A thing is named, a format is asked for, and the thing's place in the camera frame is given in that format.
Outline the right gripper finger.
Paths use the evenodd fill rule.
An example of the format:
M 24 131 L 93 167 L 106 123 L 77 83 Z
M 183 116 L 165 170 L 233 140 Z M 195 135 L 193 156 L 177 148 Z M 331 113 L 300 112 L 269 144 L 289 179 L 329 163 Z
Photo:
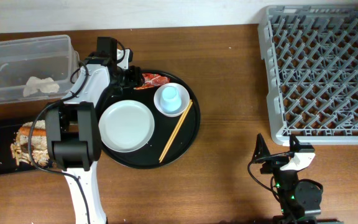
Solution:
M 300 142 L 294 135 L 290 135 L 290 151 L 291 152 L 313 152 L 313 146 L 307 142 Z
M 265 143 L 263 136 L 259 133 L 256 139 L 252 162 L 262 163 L 268 156 L 270 156 L 270 151 Z

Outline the red snack wrapper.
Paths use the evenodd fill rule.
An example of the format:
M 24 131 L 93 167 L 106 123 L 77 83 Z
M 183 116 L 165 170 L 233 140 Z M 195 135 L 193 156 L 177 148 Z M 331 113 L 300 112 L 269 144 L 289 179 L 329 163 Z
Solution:
M 142 78 L 144 79 L 143 84 L 135 87 L 135 90 L 143 90 L 170 83 L 170 79 L 168 77 L 161 76 L 156 73 L 143 73 Z

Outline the grey-white plate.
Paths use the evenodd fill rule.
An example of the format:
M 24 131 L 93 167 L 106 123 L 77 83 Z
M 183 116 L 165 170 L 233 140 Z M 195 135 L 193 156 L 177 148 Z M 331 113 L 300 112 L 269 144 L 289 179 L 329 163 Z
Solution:
M 145 146 L 154 133 L 155 120 L 139 101 L 123 100 L 101 115 L 99 130 L 104 145 L 115 152 L 134 152 Z

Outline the white tissue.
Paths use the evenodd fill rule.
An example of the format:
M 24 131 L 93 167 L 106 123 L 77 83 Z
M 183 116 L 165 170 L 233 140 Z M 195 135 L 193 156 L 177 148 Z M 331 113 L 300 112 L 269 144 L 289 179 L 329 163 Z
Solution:
M 41 93 L 57 93 L 60 89 L 59 84 L 55 83 L 52 78 L 40 79 L 37 77 L 30 77 L 25 84 L 23 90 L 23 97 L 33 95 L 40 91 Z

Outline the orange carrot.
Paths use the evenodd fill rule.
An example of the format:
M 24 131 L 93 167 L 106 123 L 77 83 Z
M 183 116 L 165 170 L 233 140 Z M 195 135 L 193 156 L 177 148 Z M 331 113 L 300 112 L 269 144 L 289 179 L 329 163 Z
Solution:
M 30 134 L 31 128 L 30 127 L 20 127 L 19 132 L 22 135 L 26 135 L 28 136 Z M 37 129 L 34 128 L 34 130 L 32 131 L 32 135 L 33 136 L 46 136 L 46 130 L 45 129 Z

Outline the rice and peanut scraps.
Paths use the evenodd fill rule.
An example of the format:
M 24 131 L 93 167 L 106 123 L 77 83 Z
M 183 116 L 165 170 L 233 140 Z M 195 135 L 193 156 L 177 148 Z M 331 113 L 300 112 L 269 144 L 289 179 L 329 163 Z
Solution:
M 10 145 L 12 157 L 16 160 L 17 165 L 19 165 L 20 162 L 33 165 L 28 151 L 28 136 L 31 126 L 32 122 L 23 124 L 19 128 L 18 132 L 16 132 L 16 138 L 14 142 Z M 39 120 L 35 124 L 31 138 L 31 148 L 33 160 L 39 166 L 47 166 L 49 162 L 49 155 L 44 120 Z

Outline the brown food lump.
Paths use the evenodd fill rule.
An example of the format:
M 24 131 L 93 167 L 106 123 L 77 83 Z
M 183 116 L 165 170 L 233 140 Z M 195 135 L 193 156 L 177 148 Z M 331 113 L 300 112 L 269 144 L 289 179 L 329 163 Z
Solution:
M 27 143 L 21 145 L 21 151 L 22 151 L 23 153 L 26 153 L 26 154 L 29 153 L 29 151 L 28 151 L 28 144 L 27 144 Z

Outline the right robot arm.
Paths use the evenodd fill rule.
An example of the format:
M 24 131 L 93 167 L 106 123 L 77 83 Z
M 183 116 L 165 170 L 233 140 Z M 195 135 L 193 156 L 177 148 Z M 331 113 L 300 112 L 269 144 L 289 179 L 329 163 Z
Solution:
M 286 223 L 339 223 L 339 220 L 318 220 L 323 198 L 323 185 L 311 179 L 299 179 L 298 173 L 307 168 L 315 157 L 315 149 L 309 143 L 300 142 L 295 135 L 290 136 L 290 149 L 287 152 L 271 154 L 263 136 L 259 133 L 252 159 L 247 165 L 251 178 L 272 193 L 280 204 L 281 216 L 274 216 L 273 222 Z M 270 174 L 270 185 L 259 181 L 250 169 L 253 164 L 261 164 L 261 174 Z

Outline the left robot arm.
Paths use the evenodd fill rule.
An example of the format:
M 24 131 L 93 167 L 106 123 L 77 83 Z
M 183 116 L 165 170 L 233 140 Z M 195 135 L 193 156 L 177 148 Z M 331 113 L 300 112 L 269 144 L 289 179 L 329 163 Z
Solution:
M 98 113 L 110 92 L 143 84 L 131 49 L 99 50 L 79 63 L 69 93 L 45 108 L 48 154 L 70 189 L 76 223 L 107 223 L 97 181 L 102 140 Z

